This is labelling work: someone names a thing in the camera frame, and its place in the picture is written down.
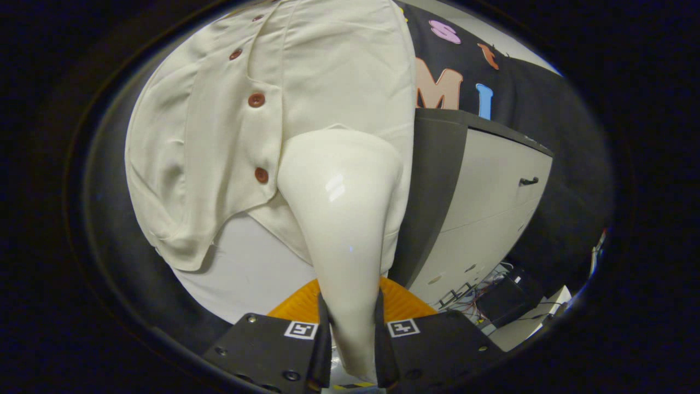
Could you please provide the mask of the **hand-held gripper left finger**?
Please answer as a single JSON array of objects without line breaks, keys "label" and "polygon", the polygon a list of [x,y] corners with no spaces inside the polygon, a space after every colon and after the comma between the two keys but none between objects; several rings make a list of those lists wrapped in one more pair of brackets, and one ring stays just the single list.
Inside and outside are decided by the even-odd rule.
[{"label": "hand-held gripper left finger", "polygon": [[320,393],[330,386],[332,339],[317,280],[267,315],[248,312],[203,354],[220,371],[277,393]]}]

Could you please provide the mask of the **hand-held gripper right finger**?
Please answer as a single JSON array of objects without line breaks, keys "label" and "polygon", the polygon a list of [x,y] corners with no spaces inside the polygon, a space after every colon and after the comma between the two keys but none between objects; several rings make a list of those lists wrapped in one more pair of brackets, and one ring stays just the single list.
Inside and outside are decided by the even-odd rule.
[{"label": "hand-held gripper right finger", "polygon": [[386,277],[375,307],[377,383],[388,393],[448,393],[504,357],[462,312],[437,312]]}]

